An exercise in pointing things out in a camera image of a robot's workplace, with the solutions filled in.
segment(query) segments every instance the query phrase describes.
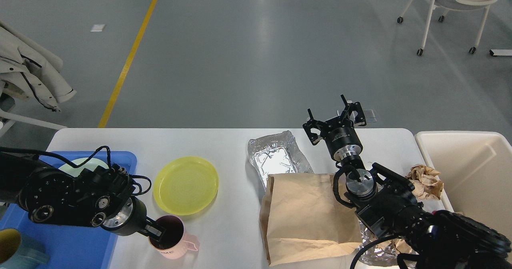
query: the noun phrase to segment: mug handle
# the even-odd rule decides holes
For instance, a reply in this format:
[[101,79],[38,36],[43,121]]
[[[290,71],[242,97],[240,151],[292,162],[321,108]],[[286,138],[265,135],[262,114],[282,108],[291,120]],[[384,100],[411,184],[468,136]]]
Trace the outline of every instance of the mug handle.
[[183,241],[185,241],[188,250],[199,251],[199,241],[195,235],[185,233]]
[[26,253],[23,254],[23,257],[32,259],[37,263],[46,264],[50,260],[50,256],[42,253],[40,251],[34,250],[32,248],[28,248]]

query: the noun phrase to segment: teal mug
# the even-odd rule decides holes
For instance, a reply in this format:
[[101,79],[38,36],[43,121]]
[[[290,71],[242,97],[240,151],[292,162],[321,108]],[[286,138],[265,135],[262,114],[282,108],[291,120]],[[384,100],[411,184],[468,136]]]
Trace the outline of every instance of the teal mug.
[[49,259],[35,239],[13,228],[0,231],[0,269],[33,269]]

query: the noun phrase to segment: white bin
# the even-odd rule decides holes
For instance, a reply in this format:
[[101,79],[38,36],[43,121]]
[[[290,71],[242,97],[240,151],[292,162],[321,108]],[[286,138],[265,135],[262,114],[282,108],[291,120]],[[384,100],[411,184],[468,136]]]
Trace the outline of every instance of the white bin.
[[439,177],[455,212],[462,211],[511,239],[512,147],[496,132],[416,134],[426,165]]

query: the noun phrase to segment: aluminum foil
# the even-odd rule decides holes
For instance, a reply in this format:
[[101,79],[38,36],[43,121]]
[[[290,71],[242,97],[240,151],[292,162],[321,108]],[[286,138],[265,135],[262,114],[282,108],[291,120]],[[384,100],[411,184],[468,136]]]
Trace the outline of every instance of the aluminum foil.
[[[368,228],[366,228],[366,226],[364,226],[361,221],[359,221],[359,227],[361,229],[362,244],[357,248],[357,251],[361,250],[366,244],[377,239],[376,236]],[[389,267],[395,266],[397,264],[396,255],[397,250],[394,243],[391,242],[384,248],[381,248],[378,245],[373,246],[373,248],[369,249],[361,256],[359,261],[370,266]],[[406,265],[410,269],[414,268],[414,264],[415,263],[406,261]]]
[[298,148],[295,137],[288,130],[250,139],[247,152],[265,190],[269,174],[313,173],[311,165]]

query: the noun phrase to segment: foil tray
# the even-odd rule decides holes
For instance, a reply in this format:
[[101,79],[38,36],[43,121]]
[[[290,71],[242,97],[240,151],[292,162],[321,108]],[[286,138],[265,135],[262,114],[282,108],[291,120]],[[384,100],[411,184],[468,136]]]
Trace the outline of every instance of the foil tray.
[[270,174],[313,173],[311,165],[298,148],[295,137],[288,130],[250,139],[247,152],[249,162],[258,171],[265,190]]

